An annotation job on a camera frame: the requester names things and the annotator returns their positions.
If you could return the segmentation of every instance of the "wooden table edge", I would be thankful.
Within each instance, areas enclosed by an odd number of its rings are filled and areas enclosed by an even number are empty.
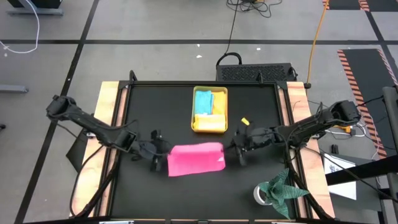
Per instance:
[[[118,94],[119,82],[103,82],[101,90],[99,92],[98,101],[95,109],[95,117],[102,120],[107,124],[111,124],[114,106],[116,104],[116,96]],[[304,86],[302,82],[288,82],[288,93],[290,99],[290,106],[293,108],[294,121],[300,121],[304,118],[311,116],[310,108],[305,94]],[[119,126],[122,122],[123,111],[126,105],[126,94],[127,89],[123,89],[121,92],[121,103],[119,105],[118,117],[116,125]],[[289,123],[287,118],[287,108],[284,100],[284,93],[279,90],[280,103],[282,107],[282,114],[284,117],[285,124]],[[97,139],[89,139],[85,151],[83,161],[90,156],[98,147],[99,143]],[[319,151],[318,143],[316,140],[311,139],[307,145],[310,149]],[[111,158],[109,163],[109,169],[114,161],[115,150],[111,152]],[[330,216],[334,217],[333,205],[331,203],[330,194],[326,182],[325,173],[323,171],[322,159],[318,154],[308,150],[301,150],[300,155],[302,156],[302,164],[304,169],[305,180],[307,182],[308,190],[315,197],[317,202],[323,207],[323,209]],[[102,149],[95,157],[89,161],[80,174],[80,178],[76,185],[75,194],[73,197],[72,208],[75,213],[81,211],[87,202],[90,200],[92,195],[96,192],[99,186],[100,177],[105,158],[105,149]],[[109,188],[108,185],[106,191],[103,194],[99,215],[106,215],[108,200],[109,200]],[[306,217],[305,206],[303,198],[298,199],[300,216]],[[315,212],[312,210],[314,218],[317,217]]]

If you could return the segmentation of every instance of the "gray floor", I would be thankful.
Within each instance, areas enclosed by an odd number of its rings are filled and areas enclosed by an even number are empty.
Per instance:
[[[80,38],[93,0],[64,0],[63,17],[40,16],[41,39]],[[0,39],[34,39],[33,16],[9,16],[10,5],[0,0]],[[311,40],[322,13],[322,1],[284,0],[272,8],[270,19],[256,12],[239,13],[234,39]],[[387,40],[398,40],[398,12],[373,13]],[[88,39],[227,39],[233,11],[219,0],[100,0]],[[363,11],[327,11],[320,33],[322,40],[376,40]],[[17,50],[33,45],[12,45]],[[312,67],[312,101],[326,105],[336,100],[353,100],[338,49],[377,48],[377,45],[318,45]],[[226,45],[85,45],[68,92],[79,106],[94,112],[102,81],[125,80],[133,69],[139,80],[214,80],[215,63]],[[306,79],[310,45],[231,45],[230,51],[242,55],[244,63],[290,62]],[[398,45],[389,46],[398,60]],[[25,193],[49,120],[45,108],[59,94],[76,45],[39,45],[31,54],[0,52],[0,83],[27,85],[26,95],[0,93],[0,123],[8,125],[0,133],[0,223],[12,223]],[[226,58],[223,63],[236,63]],[[313,112],[316,105],[311,104]],[[65,123],[73,132],[80,128]],[[39,177],[25,222],[66,218],[68,201],[76,172],[65,154],[73,137],[57,129]],[[336,144],[331,136],[319,141],[327,150]],[[370,158],[375,148],[366,138],[341,140],[342,154]],[[335,207],[343,220],[377,223],[377,214]]]

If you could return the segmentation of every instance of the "yellow container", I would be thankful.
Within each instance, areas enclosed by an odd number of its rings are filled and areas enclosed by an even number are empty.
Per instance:
[[[194,127],[195,122],[195,94],[196,91],[208,91],[211,92],[224,92],[225,93],[225,129],[224,130],[214,130],[214,129],[198,129]],[[192,118],[191,118],[191,128],[197,133],[224,133],[228,129],[228,90],[225,87],[219,86],[195,86],[193,88],[193,100],[192,100]]]

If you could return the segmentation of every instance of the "orange and black striped tape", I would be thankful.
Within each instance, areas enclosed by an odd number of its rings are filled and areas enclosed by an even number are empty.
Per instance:
[[[395,85],[398,85],[397,78],[394,75],[394,72],[392,72],[390,64],[388,63],[388,61],[387,61],[386,57],[384,56],[383,52],[381,50],[379,50],[379,49],[377,51],[379,52],[380,57],[383,60],[384,65],[386,66],[386,68],[388,70],[388,73],[390,74],[390,77],[392,78],[392,81],[394,82]]]
[[[323,4],[323,7],[325,7],[326,0],[322,0],[322,4]]]
[[[351,67],[349,66],[346,55],[344,54],[344,52],[342,50],[338,50],[337,54],[340,58],[340,62],[342,64],[342,66],[344,68],[344,72],[347,76],[348,83],[351,87],[351,90],[353,91],[355,101],[358,105],[360,105],[360,104],[364,103],[363,96],[362,96],[361,90],[359,90],[358,84],[356,83],[355,77],[353,75],[353,71],[351,70]],[[380,137],[376,131],[376,128],[374,126],[372,116],[369,114],[369,111],[368,111],[366,105],[359,106],[358,109],[359,109],[360,113],[362,114],[362,118],[365,122],[366,127],[368,128],[369,135],[373,141],[374,147],[376,149],[378,149],[377,154],[379,155],[380,159],[386,158],[386,156],[387,156],[386,150],[384,149],[381,139],[380,139]]]
[[[369,10],[369,4],[368,4],[368,1],[367,1],[367,0],[358,0],[358,2],[359,2],[359,6],[360,6],[361,10],[368,11],[368,12],[370,11],[370,10]],[[322,4],[323,4],[323,7],[325,7],[326,0],[322,0]]]
[[[358,2],[359,2],[359,6],[361,7],[361,10],[368,11],[368,12],[370,11],[367,0],[358,0]]]

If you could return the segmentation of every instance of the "pink towel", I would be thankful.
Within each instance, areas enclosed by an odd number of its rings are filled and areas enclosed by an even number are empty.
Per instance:
[[[223,145],[218,142],[174,146],[167,161],[169,177],[201,174],[225,168]]]

